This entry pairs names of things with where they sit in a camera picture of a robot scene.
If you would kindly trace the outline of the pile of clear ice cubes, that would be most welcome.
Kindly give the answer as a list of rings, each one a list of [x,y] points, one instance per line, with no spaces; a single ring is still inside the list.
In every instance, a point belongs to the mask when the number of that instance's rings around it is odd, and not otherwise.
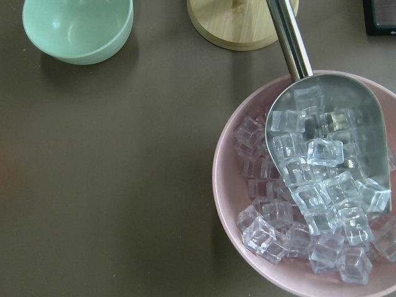
[[[327,112],[318,86],[292,97],[235,130],[251,200],[236,221],[242,242],[272,264],[306,259],[315,274],[364,285],[374,259],[395,261],[391,191],[365,170],[357,111]]]

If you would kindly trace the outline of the metal ice scoop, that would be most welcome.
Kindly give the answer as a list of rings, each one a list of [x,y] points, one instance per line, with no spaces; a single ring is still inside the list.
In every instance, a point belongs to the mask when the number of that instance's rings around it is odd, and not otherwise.
[[[346,205],[389,212],[387,135],[375,94],[343,74],[314,74],[288,1],[268,7],[292,83],[267,115],[269,154],[305,215]]]

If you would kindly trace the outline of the wooden cup stand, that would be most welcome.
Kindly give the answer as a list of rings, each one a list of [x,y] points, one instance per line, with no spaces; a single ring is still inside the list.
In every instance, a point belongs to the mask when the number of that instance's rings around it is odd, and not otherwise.
[[[266,1],[188,0],[195,29],[209,42],[233,51],[252,51],[278,40]]]

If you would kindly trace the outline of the pink bowl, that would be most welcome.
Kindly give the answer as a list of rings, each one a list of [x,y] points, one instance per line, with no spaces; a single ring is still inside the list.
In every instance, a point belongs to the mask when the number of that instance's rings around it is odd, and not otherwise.
[[[314,274],[302,259],[287,258],[273,265],[243,245],[236,219],[251,200],[247,181],[241,174],[243,161],[234,148],[234,131],[246,116],[257,116],[265,104],[273,103],[290,84],[288,75],[265,84],[237,107],[223,128],[212,170],[213,196],[223,228],[235,249],[257,273],[296,296],[395,296],[395,264],[383,257],[375,260],[368,284],[355,285],[343,282],[337,273]]]

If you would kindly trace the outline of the green bowl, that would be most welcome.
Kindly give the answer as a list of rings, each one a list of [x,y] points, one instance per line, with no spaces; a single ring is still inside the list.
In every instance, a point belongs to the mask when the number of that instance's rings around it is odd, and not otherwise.
[[[22,22],[43,53],[69,64],[96,64],[127,42],[134,19],[132,1],[25,1]]]

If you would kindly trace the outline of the black digital scale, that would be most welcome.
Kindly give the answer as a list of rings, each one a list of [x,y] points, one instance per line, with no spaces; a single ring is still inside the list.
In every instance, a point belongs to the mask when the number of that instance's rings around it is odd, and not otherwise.
[[[395,36],[395,0],[363,0],[366,34]]]

